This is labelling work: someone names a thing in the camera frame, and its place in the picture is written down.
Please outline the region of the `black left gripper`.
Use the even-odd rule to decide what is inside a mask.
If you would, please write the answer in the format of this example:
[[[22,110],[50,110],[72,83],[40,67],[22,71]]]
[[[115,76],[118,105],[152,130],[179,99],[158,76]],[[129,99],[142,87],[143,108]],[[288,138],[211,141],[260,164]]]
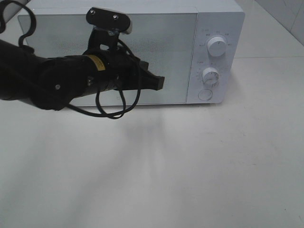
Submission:
[[[101,91],[163,89],[165,77],[151,73],[149,63],[136,57],[119,33],[94,28],[83,55],[94,63],[91,81]]]

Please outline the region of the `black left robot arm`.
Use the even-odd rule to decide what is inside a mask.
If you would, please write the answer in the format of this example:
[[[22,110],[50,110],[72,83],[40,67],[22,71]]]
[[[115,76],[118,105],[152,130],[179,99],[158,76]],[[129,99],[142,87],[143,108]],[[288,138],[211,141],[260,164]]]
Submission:
[[[124,91],[161,90],[164,77],[156,76],[149,64],[136,57],[119,39],[94,29],[87,50],[81,55],[44,58],[28,46],[0,43],[0,98],[19,100],[43,110],[79,108],[72,100],[95,95],[98,117],[117,118],[131,110]],[[109,114],[100,104],[100,94],[119,92],[123,109]]]

